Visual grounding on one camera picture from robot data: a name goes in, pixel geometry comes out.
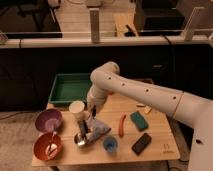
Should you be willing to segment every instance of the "purple bowl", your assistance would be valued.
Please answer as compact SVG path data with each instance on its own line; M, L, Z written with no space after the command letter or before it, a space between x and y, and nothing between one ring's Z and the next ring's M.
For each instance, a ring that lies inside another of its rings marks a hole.
M57 109L47 109L39 114L35 127L38 131L46 133L57 130L62 123L62 114Z

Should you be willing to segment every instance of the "orange bowl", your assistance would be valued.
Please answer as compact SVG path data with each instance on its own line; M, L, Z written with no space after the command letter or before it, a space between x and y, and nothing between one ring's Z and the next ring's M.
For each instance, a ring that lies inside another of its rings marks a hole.
M45 133L35 142L34 155L39 160L47 161L55 158L61 149L61 138L57 134Z

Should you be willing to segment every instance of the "gray floor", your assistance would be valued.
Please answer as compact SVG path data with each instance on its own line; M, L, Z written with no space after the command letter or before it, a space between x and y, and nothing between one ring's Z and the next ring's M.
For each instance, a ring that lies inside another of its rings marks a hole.
M1 112L0 118L16 112ZM32 167L33 144L38 137L38 131L34 123L39 112L22 113L11 118L0 120L0 170L1 171L50 171L46 167ZM178 141L181 141L179 129L173 124ZM187 160L187 152L184 152L182 159ZM187 165L178 161L169 161L170 167L186 170ZM114 165L93 165L93 166L65 166L60 167L61 171L166 171L168 170L167 161L133 163L133 164L114 164Z

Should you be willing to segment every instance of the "small cup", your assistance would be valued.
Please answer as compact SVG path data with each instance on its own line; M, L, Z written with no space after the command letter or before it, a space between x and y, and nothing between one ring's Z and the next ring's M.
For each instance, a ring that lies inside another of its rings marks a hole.
M77 121L84 119L85 104L82 101L74 101L69 106L69 111L74 115Z
M103 141L103 146L108 153L115 153L118 147L118 142L115 137L108 135Z

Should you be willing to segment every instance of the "blue cup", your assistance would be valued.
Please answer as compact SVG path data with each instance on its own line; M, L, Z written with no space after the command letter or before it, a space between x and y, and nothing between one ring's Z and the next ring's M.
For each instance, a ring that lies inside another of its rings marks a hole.
M103 146L108 153L114 153L117 150L118 142L115 137L109 135L104 138Z

